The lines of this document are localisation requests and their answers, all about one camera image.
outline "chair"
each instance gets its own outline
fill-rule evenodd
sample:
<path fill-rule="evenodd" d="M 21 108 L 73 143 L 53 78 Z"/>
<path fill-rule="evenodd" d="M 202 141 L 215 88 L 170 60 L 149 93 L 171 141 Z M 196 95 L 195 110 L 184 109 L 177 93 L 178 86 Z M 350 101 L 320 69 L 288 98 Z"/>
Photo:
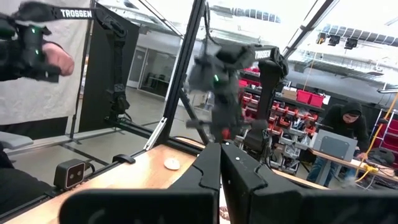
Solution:
<path fill-rule="evenodd" d="M 0 131 L 0 142 L 4 148 L 12 150 L 33 144 L 33 140 L 29 137 L 2 131 Z"/>

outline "black panel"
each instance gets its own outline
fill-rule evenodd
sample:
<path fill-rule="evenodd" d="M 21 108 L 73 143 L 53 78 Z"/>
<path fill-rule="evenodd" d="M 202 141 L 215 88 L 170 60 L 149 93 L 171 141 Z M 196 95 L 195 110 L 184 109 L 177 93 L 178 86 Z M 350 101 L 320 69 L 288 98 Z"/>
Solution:
<path fill-rule="evenodd" d="M 262 20 L 262 11 L 257 11 L 256 19 L 261 19 Z"/>
<path fill-rule="evenodd" d="M 268 17 L 269 17 L 268 12 L 263 12 L 262 13 L 262 20 L 263 21 L 268 21 Z"/>
<path fill-rule="evenodd" d="M 343 34 L 346 32 L 347 27 L 340 27 L 337 31 L 337 36 L 342 37 Z"/>
<path fill-rule="evenodd" d="M 387 37 L 386 40 L 384 41 L 385 44 L 392 44 L 395 40 L 395 37 Z"/>
<path fill-rule="evenodd" d="M 354 29 L 348 28 L 346 33 L 344 34 L 344 37 L 350 38 L 351 35 L 353 35 L 353 33 L 354 33 Z"/>
<path fill-rule="evenodd" d="M 269 14 L 269 21 L 270 22 L 275 22 L 275 15 L 274 14 Z"/>
<path fill-rule="evenodd" d="M 354 34 L 353 34 L 353 36 L 351 38 L 358 40 L 359 37 L 361 36 L 361 34 L 362 34 L 361 30 L 354 30 Z"/>
<path fill-rule="evenodd" d="M 396 38 L 396 39 L 394 40 L 394 42 L 391 44 L 391 46 L 393 46 L 393 47 L 398 47 L 398 38 Z"/>
<path fill-rule="evenodd" d="M 329 31 L 329 34 L 330 35 L 336 35 L 337 31 L 338 31 L 338 26 L 332 26 L 330 31 Z"/>
<path fill-rule="evenodd" d="M 367 41 L 369 41 L 369 42 L 374 42 L 374 41 L 376 40 L 376 38 L 377 38 L 377 35 L 378 35 L 378 34 L 371 33 L 371 35 L 368 37 Z"/>
<path fill-rule="evenodd" d="M 386 39 L 385 35 L 379 34 L 379 36 L 376 38 L 375 42 L 379 44 L 383 44 L 384 40 Z"/>
<path fill-rule="evenodd" d="M 235 13 L 235 16 L 244 16 L 243 9 L 236 9 L 234 13 Z"/>
<path fill-rule="evenodd" d="M 256 18 L 256 10 L 255 9 L 250 9 L 250 18 L 253 18 L 253 19 Z"/>
<path fill-rule="evenodd" d="M 364 32 L 362 32 L 360 39 L 361 40 L 366 40 L 366 39 L 368 39 L 369 35 L 371 35 L 370 32 L 364 31 Z"/>
<path fill-rule="evenodd" d="M 323 28 L 322 28 L 322 32 L 324 33 L 329 33 L 329 30 L 331 28 L 330 24 L 326 24 Z"/>
<path fill-rule="evenodd" d="M 115 18 L 128 31 L 126 44 L 123 48 L 122 66 L 123 82 L 126 84 L 138 40 L 139 27 L 105 7 L 99 4 L 97 6 Z M 113 47 L 108 44 L 106 32 L 97 22 L 94 22 L 79 132 L 109 127 L 104 122 L 104 118 L 109 115 L 111 106 L 109 94 L 106 92 L 113 85 L 113 78 L 109 74 L 113 69 L 111 68 L 111 50 L 113 51 Z"/>
<path fill-rule="evenodd" d="M 0 125 L 0 131 L 20 134 L 31 139 L 43 139 L 65 134 L 68 117 L 30 121 L 19 124 Z"/>

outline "person in black hoodie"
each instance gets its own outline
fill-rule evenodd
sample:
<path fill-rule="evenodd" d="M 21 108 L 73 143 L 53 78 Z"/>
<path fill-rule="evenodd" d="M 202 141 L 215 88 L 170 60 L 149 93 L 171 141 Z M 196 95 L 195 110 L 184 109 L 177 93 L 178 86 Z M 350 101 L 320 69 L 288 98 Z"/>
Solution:
<path fill-rule="evenodd" d="M 333 105 L 327 112 L 321 124 L 328 126 L 327 131 L 346 136 L 349 138 L 356 138 L 358 140 L 357 150 L 354 157 L 366 159 L 366 151 L 369 147 L 368 129 L 366 127 L 366 118 L 362 115 L 362 106 L 358 102 L 349 102 L 345 105 Z M 315 182 L 322 165 L 326 159 L 317 157 L 312 165 L 311 171 L 307 176 L 307 181 Z M 325 187 L 329 186 L 331 178 L 334 176 L 338 164 L 332 162 L 330 172 L 325 181 Z M 348 169 L 345 179 L 355 176 L 355 169 Z"/>

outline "wooden tabletop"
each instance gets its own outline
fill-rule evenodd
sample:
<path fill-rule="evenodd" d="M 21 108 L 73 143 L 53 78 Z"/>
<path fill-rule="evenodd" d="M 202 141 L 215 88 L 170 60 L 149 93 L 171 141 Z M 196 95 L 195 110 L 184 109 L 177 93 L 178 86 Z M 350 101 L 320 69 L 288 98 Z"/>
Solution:
<path fill-rule="evenodd" d="M 309 151 L 310 151 L 312 154 L 316 155 L 316 156 L 319 156 L 319 157 L 322 157 L 322 158 L 324 158 L 324 159 L 328 159 L 328 160 L 330 160 L 330 161 L 333 161 L 333 162 L 336 162 L 336 163 L 338 163 L 338 164 L 341 164 L 341 165 L 343 165 L 343 166 L 352 167 L 352 168 L 355 168 L 355 169 L 356 169 L 356 168 L 360 165 L 360 163 L 361 163 L 361 161 L 357 161 L 357 160 L 355 160 L 355 159 L 352 159 L 351 162 L 344 161 L 344 160 L 341 160 L 341 159 L 339 159 L 339 158 L 335 158 L 335 157 L 333 157 L 333 156 L 326 155 L 325 153 L 322 153 L 322 152 L 320 152 L 320 151 L 316 151 L 316 150 L 313 150 L 313 149 L 309 149 Z M 363 162 L 363 163 L 361 164 L 361 167 L 360 167 L 360 169 L 361 169 L 362 171 L 366 171 L 366 169 L 364 168 L 364 166 L 365 166 L 365 163 Z M 372 173 L 373 175 L 377 175 L 377 176 L 384 177 L 384 178 L 387 178 L 387 179 L 389 179 L 389 180 L 393 180 L 393 181 L 397 181 L 397 182 L 398 182 L 398 177 L 394 176 L 394 170 L 393 170 L 393 169 L 388 168 L 388 167 L 385 167 L 385 166 L 382 166 L 382 165 L 378 165 L 378 164 L 377 164 L 377 166 L 380 167 L 380 168 L 382 168 L 382 172 L 381 172 L 381 171 L 378 171 L 377 173 Z"/>
<path fill-rule="evenodd" d="M 321 185 L 318 185 L 318 184 L 314 184 L 314 183 L 312 183 L 312 182 L 309 182 L 309 181 L 307 181 L 307 180 L 303 180 L 303 179 L 301 179 L 301 178 L 292 176 L 292 175 L 290 175 L 290 174 L 286 174 L 286 173 L 281 172 L 281 171 L 279 171 L 279 170 L 273 169 L 272 171 L 274 171 L 276 174 L 278 174 L 278 175 L 280 175 L 280 176 L 282 176 L 282 177 L 285 177 L 285 178 L 291 180 L 292 182 L 299 183 L 299 184 L 303 184 L 303 185 L 307 185 L 307 186 L 312 187 L 312 188 L 314 188 L 314 189 L 329 190 L 329 188 L 327 188 L 327 187 L 324 187 L 324 186 L 321 186 Z"/>
<path fill-rule="evenodd" d="M 168 170 L 164 167 L 167 158 L 180 161 L 179 170 Z M 28 212 L 15 217 L 7 224 L 58 223 L 58 211 L 62 203 L 75 192 L 86 189 L 166 189 L 172 185 L 196 159 L 167 146 L 157 146 L 136 157 L 135 164 L 121 164 L 101 174 L 75 189 L 59 195 Z"/>

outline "yellow cable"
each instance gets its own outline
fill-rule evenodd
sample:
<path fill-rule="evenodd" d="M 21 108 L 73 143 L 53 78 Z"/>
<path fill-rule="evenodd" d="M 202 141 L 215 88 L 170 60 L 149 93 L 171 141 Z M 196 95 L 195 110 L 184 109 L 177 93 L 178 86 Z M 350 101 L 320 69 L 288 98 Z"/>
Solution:
<path fill-rule="evenodd" d="M 368 170 L 368 171 L 366 171 L 365 172 L 365 174 L 364 175 L 362 175 L 362 177 L 361 178 L 359 178 L 358 180 L 355 180 L 355 182 L 359 182 L 359 181 L 361 181 L 363 178 L 365 178 L 366 177 L 366 175 L 369 173 L 370 171 Z"/>
<path fill-rule="evenodd" d="M 393 109 L 393 107 L 394 107 L 394 105 L 395 105 L 397 99 L 398 99 L 398 93 L 396 94 L 396 97 L 394 97 L 394 100 L 392 101 L 392 103 L 391 103 L 391 105 L 390 105 L 390 108 L 388 109 L 386 115 L 384 116 L 384 119 L 387 119 L 388 116 L 390 115 L 390 113 L 391 113 L 391 111 L 392 111 L 392 109 Z M 361 168 L 361 165 L 362 165 L 363 161 L 365 161 L 365 157 L 367 157 L 368 154 L 369 154 L 369 152 L 371 151 L 371 149 L 372 149 L 372 147 L 373 147 L 373 144 L 374 144 L 374 141 L 376 140 L 377 135 L 379 134 L 379 132 L 380 132 L 382 126 L 383 126 L 383 124 L 380 124 L 380 125 L 379 125 L 379 128 L 378 128 L 377 131 L 374 133 L 374 136 L 373 136 L 373 138 L 372 138 L 371 144 L 369 145 L 369 149 L 368 149 L 368 150 L 366 151 L 366 153 L 365 153 L 366 156 L 364 156 L 364 157 L 361 159 L 361 162 L 359 163 L 359 165 L 358 165 L 357 168 L 356 168 L 355 177 L 358 176 L 359 169 Z M 364 179 L 365 176 L 366 176 L 368 173 L 369 173 L 369 172 L 366 171 L 365 174 L 362 175 L 362 177 L 360 177 L 360 178 L 359 178 L 358 180 L 356 180 L 355 182 L 359 182 L 359 181 L 361 181 L 362 179 Z"/>

